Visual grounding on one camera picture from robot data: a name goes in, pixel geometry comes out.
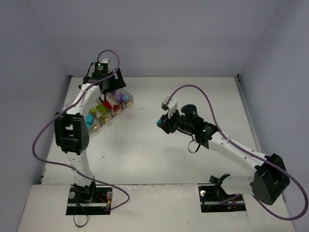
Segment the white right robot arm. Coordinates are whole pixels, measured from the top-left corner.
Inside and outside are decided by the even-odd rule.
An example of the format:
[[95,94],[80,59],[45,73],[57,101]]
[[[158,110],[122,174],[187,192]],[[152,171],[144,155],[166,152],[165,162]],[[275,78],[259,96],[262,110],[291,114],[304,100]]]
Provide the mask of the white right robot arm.
[[197,113],[193,104],[187,104],[177,110],[177,106],[162,104],[166,114],[157,121],[157,126],[166,134],[179,131],[189,135],[198,147],[217,152],[228,158],[247,171],[246,176],[232,176],[225,173],[220,177],[210,176],[223,200],[236,194],[252,195],[266,205],[273,205],[278,197],[290,184],[289,177],[280,170],[285,169],[284,162],[279,155],[254,152],[258,158],[246,153],[247,147],[242,148],[236,142],[224,138],[217,126],[205,121]]

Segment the green square lego brick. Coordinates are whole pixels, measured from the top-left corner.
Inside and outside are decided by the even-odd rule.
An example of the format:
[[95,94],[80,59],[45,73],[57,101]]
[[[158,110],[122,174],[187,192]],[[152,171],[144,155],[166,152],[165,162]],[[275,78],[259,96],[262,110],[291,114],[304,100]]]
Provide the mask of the green square lego brick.
[[94,115],[97,114],[97,113],[96,113],[96,110],[95,110],[94,108],[91,108],[91,109],[90,109],[90,112],[91,112],[92,114],[94,114]]

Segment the green arched lego piece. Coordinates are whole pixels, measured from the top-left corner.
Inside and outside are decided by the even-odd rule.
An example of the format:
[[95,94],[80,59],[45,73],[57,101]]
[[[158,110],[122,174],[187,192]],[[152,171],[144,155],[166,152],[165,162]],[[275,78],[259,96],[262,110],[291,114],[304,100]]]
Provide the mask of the green arched lego piece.
[[105,117],[104,117],[104,116],[100,116],[100,117],[99,117],[99,120],[100,120],[101,122],[104,122],[104,121],[105,121]]

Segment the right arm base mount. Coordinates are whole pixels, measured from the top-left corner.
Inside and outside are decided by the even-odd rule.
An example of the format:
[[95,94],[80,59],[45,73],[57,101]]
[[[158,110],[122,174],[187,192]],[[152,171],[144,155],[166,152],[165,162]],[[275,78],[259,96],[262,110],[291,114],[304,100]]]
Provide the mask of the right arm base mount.
[[242,195],[234,198],[236,194],[227,194],[222,183],[230,174],[220,178],[210,176],[210,183],[198,186],[200,209],[202,213],[230,213],[245,212],[246,206]]

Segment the cyan curved lego brick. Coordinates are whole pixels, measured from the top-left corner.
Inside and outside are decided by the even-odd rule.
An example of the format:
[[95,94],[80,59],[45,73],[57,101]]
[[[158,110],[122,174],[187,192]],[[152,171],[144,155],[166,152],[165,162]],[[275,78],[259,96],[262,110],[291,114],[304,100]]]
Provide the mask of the cyan curved lego brick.
[[94,118],[91,114],[87,114],[85,121],[88,128],[94,124]]

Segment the green long lego brick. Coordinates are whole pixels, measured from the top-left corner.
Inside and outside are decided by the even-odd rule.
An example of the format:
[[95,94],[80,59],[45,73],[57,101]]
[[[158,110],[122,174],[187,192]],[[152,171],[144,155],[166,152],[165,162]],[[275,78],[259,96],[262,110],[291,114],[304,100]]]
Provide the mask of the green long lego brick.
[[105,108],[104,106],[102,106],[102,105],[97,105],[97,106],[96,106],[96,110],[97,110],[100,114],[102,114],[102,115],[105,115],[106,113],[109,112],[109,110],[106,109],[106,108]]

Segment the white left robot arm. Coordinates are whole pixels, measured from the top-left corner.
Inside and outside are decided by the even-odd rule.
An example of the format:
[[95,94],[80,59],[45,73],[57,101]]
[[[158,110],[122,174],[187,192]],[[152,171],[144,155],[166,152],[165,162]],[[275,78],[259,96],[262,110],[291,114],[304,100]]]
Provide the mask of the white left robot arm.
[[92,76],[83,78],[78,95],[65,113],[55,115],[54,121],[56,145],[67,155],[74,171],[72,188],[76,194],[88,198],[96,193],[96,183],[87,158],[89,129],[93,126],[86,122],[86,118],[101,95],[126,86],[120,69],[113,69],[108,58],[97,60],[92,65],[95,67]]

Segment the lilac oval lego piece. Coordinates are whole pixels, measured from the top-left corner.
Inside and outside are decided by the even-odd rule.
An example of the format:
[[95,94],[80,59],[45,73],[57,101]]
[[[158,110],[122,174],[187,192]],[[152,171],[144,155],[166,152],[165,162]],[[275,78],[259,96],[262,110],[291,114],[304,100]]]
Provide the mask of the lilac oval lego piece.
[[119,102],[123,102],[125,99],[124,99],[124,96],[123,96],[123,93],[119,93],[118,95],[117,95],[117,99],[118,99],[118,101]]

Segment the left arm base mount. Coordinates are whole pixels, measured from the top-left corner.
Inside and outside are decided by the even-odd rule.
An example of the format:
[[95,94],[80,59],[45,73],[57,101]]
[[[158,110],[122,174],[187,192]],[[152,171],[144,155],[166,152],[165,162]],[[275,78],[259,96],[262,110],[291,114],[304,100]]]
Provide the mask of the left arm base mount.
[[110,215],[113,189],[106,186],[96,186],[93,193],[86,193],[84,188],[71,185],[66,215]]

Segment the red long lego brick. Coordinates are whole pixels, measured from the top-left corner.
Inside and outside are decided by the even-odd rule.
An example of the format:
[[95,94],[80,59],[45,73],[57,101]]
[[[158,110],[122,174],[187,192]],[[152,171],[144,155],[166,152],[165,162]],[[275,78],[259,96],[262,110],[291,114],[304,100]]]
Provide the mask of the red long lego brick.
[[104,104],[104,106],[105,106],[106,108],[108,108],[110,111],[112,110],[112,105],[108,102],[108,100],[105,100],[105,101],[103,102],[103,104]]

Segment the red arched lego piece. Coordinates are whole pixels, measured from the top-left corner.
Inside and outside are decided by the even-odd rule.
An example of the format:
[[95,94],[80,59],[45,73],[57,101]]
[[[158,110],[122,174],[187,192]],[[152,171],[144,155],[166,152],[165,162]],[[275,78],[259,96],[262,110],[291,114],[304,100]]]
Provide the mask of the red arched lego piece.
[[122,111],[122,109],[121,109],[120,105],[118,105],[118,104],[115,104],[115,105],[113,106],[113,110],[114,110],[116,113],[118,113],[118,112],[121,112],[121,111]]

